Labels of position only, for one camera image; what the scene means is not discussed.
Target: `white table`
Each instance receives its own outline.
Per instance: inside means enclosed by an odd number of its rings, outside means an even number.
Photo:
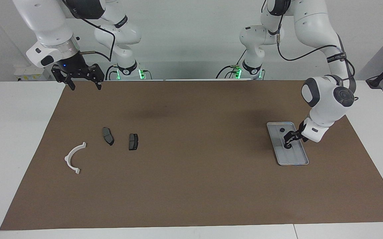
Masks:
[[[56,82],[0,82],[0,225],[63,89]],[[360,100],[347,116],[383,177],[383,92],[357,82],[355,95]],[[383,222],[0,231],[0,238],[377,239]]]

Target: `cable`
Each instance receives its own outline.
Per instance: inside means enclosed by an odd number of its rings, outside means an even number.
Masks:
[[[280,18],[280,22],[278,23],[277,34],[280,34],[280,29],[281,29],[281,23],[282,23],[282,21],[283,21],[283,16],[284,16],[284,15],[281,16],[281,18]],[[285,57],[281,54],[281,51],[280,51],[280,42],[277,42],[277,50],[278,50],[278,54],[280,54],[280,56],[282,57],[282,59],[284,59],[284,60],[286,60],[286,61],[294,61],[294,60],[298,60],[298,59],[304,58],[304,57],[306,57],[306,56],[308,56],[308,55],[310,55],[310,54],[312,54],[312,53],[314,53],[314,52],[316,52],[316,51],[318,51],[318,50],[321,50],[321,49],[323,49],[323,48],[326,48],[326,47],[335,47],[335,48],[337,48],[336,45],[325,45],[325,46],[322,46],[322,47],[318,47],[317,49],[312,50],[312,51],[310,51],[309,53],[306,53],[305,55],[302,55],[302,56],[300,56],[300,57],[297,57],[297,58],[294,58],[294,59],[287,59],[287,58],[285,58]]]
[[[224,76],[224,79],[227,79],[227,75],[228,74],[230,74],[230,76],[228,77],[228,79],[230,79],[231,78],[231,75],[234,73],[234,71],[230,71],[230,72],[228,72],[227,74],[225,74],[225,76]]]
[[[94,24],[94,23],[91,23],[90,21],[88,21],[88,20],[86,20],[86,19],[84,19],[84,18],[81,18],[84,22],[86,22],[86,23],[88,23],[88,24],[90,24],[91,26],[93,26],[93,27],[95,27],[95,28],[97,28],[97,29],[100,29],[100,30],[102,30],[103,32],[107,32],[107,33],[109,33],[109,34],[111,34],[112,36],[113,36],[113,42],[112,42],[112,47],[111,47],[111,49],[110,49],[110,56],[109,57],[107,57],[105,54],[103,54],[103,53],[100,53],[100,52],[95,52],[96,54],[99,54],[99,55],[101,55],[101,56],[104,56],[108,61],[111,61],[111,57],[112,57],[112,55],[113,55],[113,47],[114,47],[114,43],[115,43],[115,41],[116,41],[116,36],[113,34],[113,32],[109,32],[108,30],[106,30],[106,29],[102,29],[101,27],[99,27],[99,26],[97,26],[96,24]]]
[[[310,54],[312,54],[312,53],[314,53],[314,52],[316,52],[316,51],[318,51],[318,50],[321,50],[321,49],[323,49],[323,48],[326,48],[326,47],[336,47],[336,48],[337,48],[336,45],[325,45],[325,46],[322,46],[322,47],[318,47],[317,49],[312,50],[312,51],[310,51],[309,53],[306,53],[305,55],[302,55],[302,56],[297,57],[297,58],[295,58],[295,59],[287,59],[287,58],[285,58],[285,57],[281,54],[281,52],[280,52],[280,44],[279,44],[279,43],[277,44],[277,50],[278,50],[278,53],[280,54],[280,56],[282,57],[282,59],[285,59],[286,61],[294,61],[294,60],[298,60],[298,59],[304,58],[305,56],[308,56],[308,55],[310,55]]]
[[[150,80],[153,80],[153,77],[151,75],[151,72],[150,71],[147,71],[148,73],[150,73]]]
[[[352,74],[351,74],[351,76],[350,77],[348,77],[348,78],[346,78],[346,79],[343,79],[343,81],[345,81],[345,80],[351,80],[352,78],[354,78],[355,77],[355,67],[354,67],[354,65],[347,59],[347,58],[345,58],[345,61],[352,67]]]
[[[151,72],[150,72],[149,70],[143,70],[143,72],[148,72],[148,73],[150,73],[150,79],[153,80],[153,77],[152,77]]]
[[[115,66],[114,66],[114,65],[111,65],[111,66],[107,69],[105,80],[107,80],[107,76],[108,76],[108,74],[109,74],[109,71],[110,71],[110,69],[112,69],[113,67],[115,67]]]
[[[261,13],[262,11],[264,10],[264,6],[265,6],[265,3],[267,2],[267,0],[264,1],[264,4],[262,5],[262,8],[261,8]]]
[[[66,0],[62,0],[62,2],[64,3],[64,5],[67,6],[68,9],[71,9],[71,7],[67,4]],[[103,32],[107,32],[109,34],[111,34],[113,36],[113,42],[112,42],[112,46],[111,46],[111,49],[110,49],[110,57],[107,57],[105,54],[101,53],[101,52],[98,52],[96,51],[95,54],[98,54],[100,56],[103,56],[104,58],[106,58],[108,61],[111,61],[111,57],[113,55],[113,47],[114,47],[114,43],[116,41],[116,36],[112,33],[112,32],[109,32],[108,30],[105,30],[105,29],[102,29],[100,26],[97,26],[96,24],[94,23],[91,23],[90,21],[87,21],[86,19],[82,18],[81,16],[79,16],[84,22],[90,24],[91,26],[97,28],[97,29],[100,29],[102,30]]]
[[[243,54],[241,55],[240,59],[237,61],[236,65],[239,64],[240,60],[243,58],[243,56],[244,56],[244,54],[246,53],[246,51],[247,51],[247,49],[244,50]]]
[[[227,69],[227,68],[231,68],[231,65],[228,65],[228,66],[225,66],[224,68],[222,68],[222,69],[218,72],[217,77],[216,77],[215,79],[217,79],[217,78],[219,77],[219,75],[220,75],[225,69]]]
[[[117,71],[112,71],[112,72],[110,72],[110,74],[109,74],[109,80],[111,80],[110,77],[111,77],[111,74],[112,74],[112,73],[116,73],[116,74],[117,74]]]

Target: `metal tray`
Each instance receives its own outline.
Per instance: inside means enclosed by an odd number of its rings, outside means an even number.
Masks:
[[[269,122],[267,127],[279,165],[307,165],[309,163],[302,141],[293,141],[290,149],[284,147],[283,136],[291,130],[296,131],[295,124],[292,122]]]

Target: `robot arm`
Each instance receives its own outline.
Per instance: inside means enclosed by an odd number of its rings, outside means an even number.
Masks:
[[[129,23],[128,17],[123,12],[122,5],[118,0],[106,0],[106,11],[101,18],[111,22],[111,25],[102,25],[101,28],[115,35],[113,52],[121,76],[123,78],[141,76],[139,64],[128,46],[141,41],[140,30],[134,24]],[[112,35],[95,29],[94,36],[100,44],[111,49]]]
[[[139,43],[141,32],[135,25],[128,22],[128,17],[123,12],[123,7],[118,0],[88,0],[87,4],[84,4],[83,0],[63,0],[63,2],[76,18],[102,18],[110,22],[111,24],[101,25],[100,28],[111,32],[113,35],[96,28],[94,30],[96,40],[111,49],[114,36],[113,53],[117,61],[117,68],[123,77],[140,75],[138,63],[128,45]]]
[[[66,24],[66,18],[56,0],[13,0],[28,27],[34,31],[36,42],[26,55],[37,67],[52,63],[51,72],[58,82],[75,89],[72,78],[85,78],[101,89],[104,74],[99,65],[88,66]]]
[[[296,133],[298,138],[319,142],[328,128],[342,118],[354,103],[356,83],[342,41],[331,26],[325,1],[295,0],[291,2],[288,12],[294,17],[296,36],[303,44],[314,48],[337,46],[321,49],[331,74],[309,78],[301,91],[311,110]],[[289,141],[290,136],[285,136],[285,140]]]
[[[262,63],[263,54],[258,54],[256,45],[271,45],[272,38],[275,37],[279,46],[283,34],[280,28],[281,18],[293,16],[298,40],[314,48],[323,47],[320,50],[327,58],[331,74],[305,81],[302,97],[312,109],[299,130],[288,132],[284,136],[285,147],[291,147],[290,142],[299,139],[319,142],[328,128],[342,118],[354,103],[356,83],[350,72],[342,42],[331,26],[325,0],[267,0],[266,3],[261,14],[262,25],[254,26],[253,30],[265,34],[255,36],[255,33],[249,32],[246,41],[242,40],[246,39],[246,35],[243,34],[246,29],[240,34],[241,42],[248,49],[243,68],[246,69],[246,65],[259,66]]]

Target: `white plastic bracket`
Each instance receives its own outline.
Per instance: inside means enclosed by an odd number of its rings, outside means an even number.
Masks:
[[[79,168],[75,168],[72,166],[72,164],[70,163],[70,160],[72,159],[72,156],[77,152],[79,151],[80,149],[83,149],[86,147],[86,143],[83,142],[82,145],[79,145],[79,146],[76,146],[75,148],[73,148],[73,150],[70,151],[70,153],[64,157],[64,161],[67,162],[67,165],[69,166],[69,168],[75,170],[76,174],[79,174],[79,172],[81,171]]]

